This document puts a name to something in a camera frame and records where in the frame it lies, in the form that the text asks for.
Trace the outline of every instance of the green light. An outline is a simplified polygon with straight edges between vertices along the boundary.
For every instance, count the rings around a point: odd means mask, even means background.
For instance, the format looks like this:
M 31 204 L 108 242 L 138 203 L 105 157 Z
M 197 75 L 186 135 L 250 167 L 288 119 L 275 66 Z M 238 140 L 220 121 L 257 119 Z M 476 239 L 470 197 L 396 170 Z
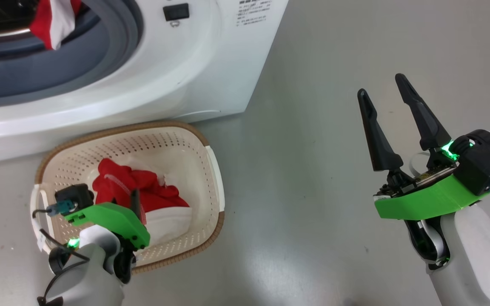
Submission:
M 78 242 L 80 241 L 79 238 L 76 239 L 70 239 L 68 242 L 68 247 L 70 248 L 77 248 L 78 247 Z
M 454 161 L 456 161 L 458 158 L 459 158 L 459 154 L 453 154 L 451 153 L 451 151 L 449 151 L 449 146 L 451 146 L 451 144 L 453 143 L 453 141 L 450 141 L 448 144 L 444 145 L 442 147 L 442 153 L 449 157 L 450 159 L 453 159 Z

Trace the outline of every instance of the washing machine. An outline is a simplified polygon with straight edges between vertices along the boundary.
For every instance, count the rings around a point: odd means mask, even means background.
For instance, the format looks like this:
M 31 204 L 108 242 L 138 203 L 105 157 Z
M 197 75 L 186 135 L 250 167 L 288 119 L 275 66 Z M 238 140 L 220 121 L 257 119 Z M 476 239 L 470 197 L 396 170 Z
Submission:
M 83 0 L 56 51 L 29 33 L 36 2 L 0 1 L 0 160 L 243 112 L 288 0 Z

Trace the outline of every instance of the brown woven rim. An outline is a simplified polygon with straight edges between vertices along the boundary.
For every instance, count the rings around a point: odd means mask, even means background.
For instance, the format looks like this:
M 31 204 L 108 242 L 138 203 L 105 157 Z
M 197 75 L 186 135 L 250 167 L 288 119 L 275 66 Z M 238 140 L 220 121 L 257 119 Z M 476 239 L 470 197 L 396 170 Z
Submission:
M 68 149 L 70 147 L 73 147 L 75 145 L 79 145 L 81 143 L 93 141 L 94 139 L 102 138 L 102 137 L 107 137 L 115 134 L 120 134 L 120 133 L 125 133 L 125 132 L 131 132 L 132 130 L 144 130 L 147 128 L 167 128 L 167 127 L 178 127 L 178 128 L 184 128 L 185 130 L 188 130 L 192 132 L 200 141 L 202 142 L 202 145 L 207 146 L 209 145 L 208 140 L 200 133 L 199 130 L 196 130 L 192 125 L 186 124 L 183 122 L 147 122 L 147 123 L 141 123 L 141 124 L 132 124 L 132 125 L 127 125 L 127 126 L 121 126 L 121 127 L 116 127 L 116 128 L 110 128 L 108 130 L 102 130 L 100 132 L 92 133 L 90 135 L 86 135 L 77 139 L 74 139 L 72 141 L 68 141 L 66 143 L 63 143 L 59 145 L 58 147 L 55 147 L 48 155 L 43 159 L 41 162 L 41 165 L 39 165 L 39 168 L 37 168 L 37 173 L 35 174 L 35 184 L 41 184 L 43 182 L 43 174 L 45 172 L 46 166 L 58 153 L 61 151 Z M 163 259 L 160 261 L 156 261 L 155 263 L 148 263 L 146 265 L 142 265 L 139 267 L 135 267 L 132 271 L 132 274 L 136 275 L 138 273 L 142 272 L 147 272 L 151 271 L 160 267 L 164 267 L 167 265 L 171 265 L 173 263 L 177 263 L 178 261 L 181 261 L 185 258 L 188 258 L 190 256 L 196 255 L 199 252 L 202 252 L 206 248 L 208 248 L 214 240 L 218 237 L 218 234 L 220 234 L 220 231 L 222 230 L 222 225 L 224 224 L 224 211 L 221 211 L 218 213 L 218 220 L 217 220 L 217 226 L 215 227 L 213 233 L 209 237 L 209 239 L 206 240 L 206 242 L 202 243 L 200 246 L 197 246 L 196 248 L 193 248 L 191 250 L 188 250 L 186 252 L 183 252 L 179 255 L 172 256 L 167 259 Z
M 200 141 L 202 142 L 202 145 L 207 146 L 209 145 L 208 140 L 200 133 L 199 130 L 196 130 L 192 125 L 186 124 L 183 122 L 177 122 L 177 121 L 169 121 L 169 122 L 146 122 L 146 123 L 140 123 L 140 124 L 131 124 L 131 125 L 126 125 L 126 126 L 121 126 L 121 127 L 115 127 L 115 128 L 110 128 L 108 130 L 102 130 L 100 132 L 95 132 L 83 137 L 79 137 L 77 139 L 74 139 L 72 141 L 68 141 L 66 143 L 63 143 L 61 145 L 58 145 L 58 147 L 55 147 L 48 155 L 43 159 L 41 162 L 41 165 L 39 165 L 39 168 L 37 168 L 37 173 L 35 174 L 35 184 L 41 184 L 43 182 L 43 174 L 45 173 L 45 168 L 48 165 L 48 162 L 52 159 L 52 157 L 55 157 L 56 154 L 60 153 L 61 151 L 68 149 L 70 147 L 73 147 L 75 145 L 79 145 L 81 143 L 93 141 L 94 139 L 97 138 L 103 138 L 107 136 L 112 136 L 115 134 L 120 134 L 120 133 L 125 133 L 125 132 L 131 132 L 132 130 L 146 130 L 147 128 L 167 128 L 167 127 L 178 127 L 178 128 L 184 128 L 185 130 L 188 130 L 189 132 L 192 132 Z

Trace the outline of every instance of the beige plastic basket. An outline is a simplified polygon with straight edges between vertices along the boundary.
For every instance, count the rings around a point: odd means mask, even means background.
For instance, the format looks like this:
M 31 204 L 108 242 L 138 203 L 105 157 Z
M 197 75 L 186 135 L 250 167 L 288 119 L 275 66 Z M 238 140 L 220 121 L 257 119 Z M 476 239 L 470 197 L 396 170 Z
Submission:
M 30 210 L 55 203 L 54 192 L 72 184 L 88 184 L 99 174 L 97 165 L 108 157 L 116 163 L 134 159 L 177 177 L 179 194 L 192 207 L 188 232 L 165 244 L 148 246 L 138 254 L 134 273 L 150 271 L 205 250 L 224 222 L 224 190 L 214 153 L 205 137 L 181 122 L 152 122 L 104 130 L 56 147 L 39 166 Z M 40 218 L 32 219 L 40 239 Z M 88 227 L 74 227 L 60 215 L 47 217 L 45 228 L 59 242 L 76 238 Z M 43 242 L 45 252 L 51 246 Z

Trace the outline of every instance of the basket handle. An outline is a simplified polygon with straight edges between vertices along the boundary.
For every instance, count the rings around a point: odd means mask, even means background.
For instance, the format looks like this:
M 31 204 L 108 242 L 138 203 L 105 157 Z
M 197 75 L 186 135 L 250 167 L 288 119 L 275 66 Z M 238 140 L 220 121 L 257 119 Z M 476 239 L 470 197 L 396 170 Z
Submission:
M 37 204 L 39 203 L 39 196 L 41 196 L 41 198 L 43 199 L 43 205 L 45 206 L 45 208 L 48 207 L 48 198 L 46 196 L 46 192 L 41 189 L 39 184 L 35 184 L 33 186 L 33 190 L 31 191 L 31 198 L 29 200 L 30 218 L 31 215 L 33 214 L 33 211 L 35 211 L 35 209 L 37 209 L 38 207 Z M 33 233 L 35 234 L 35 238 L 37 238 L 37 245 L 39 246 L 39 249 L 49 254 L 50 248 L 46 243 L 45 236 L 43 236 L 43 234 L 39 232 L 43 228 L 41 225 L 41 221 L 39 221 L 39 217 L 41 215 L 43 214 L 37 215 L 35 219 L 31 218 L 31 226 L 33 227 Z M 49 228 L 52 228 L 51 227 L 52 222 L 50 218 L 48 217 L 48 215 L 45 215 L 45 217 Z
M 207 145 L 205 148 L 208 151 L 208 158 L 213 170 L 215 190 L 217 192 L 218 202 L 220 204 L 219 212 L 224 211 L 224 207 L 226 206 L 224 199 L 224 187 L 222 185 L 222 176 L 220 175 L 220 168 L 218 167 L 217 158 L 215 157 L 213 149 L 210 145 Z

